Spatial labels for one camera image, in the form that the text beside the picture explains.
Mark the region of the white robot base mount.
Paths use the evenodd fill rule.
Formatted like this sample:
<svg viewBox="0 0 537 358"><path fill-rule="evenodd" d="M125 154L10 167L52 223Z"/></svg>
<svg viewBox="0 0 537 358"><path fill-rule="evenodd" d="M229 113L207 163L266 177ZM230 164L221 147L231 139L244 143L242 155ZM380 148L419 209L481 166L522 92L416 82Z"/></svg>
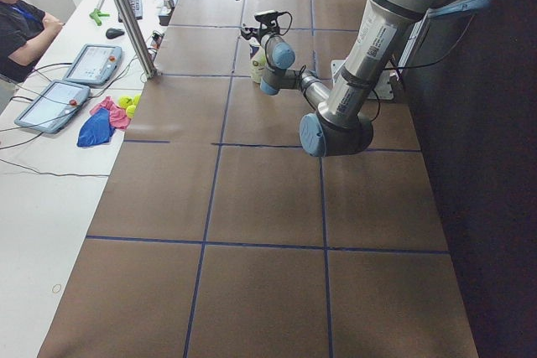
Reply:
<svg viewBox="0 0 537 358"><path fill-rule="evenodd" d="M331 77L336 82L346 69L367 83L374 83L368 98L382 101L395 98L395 82L409 66L410 52L418 43L423 22L405 26L402 32L381 18L367 16L362 19L357 40L344 60L331 61Z"/></svg>

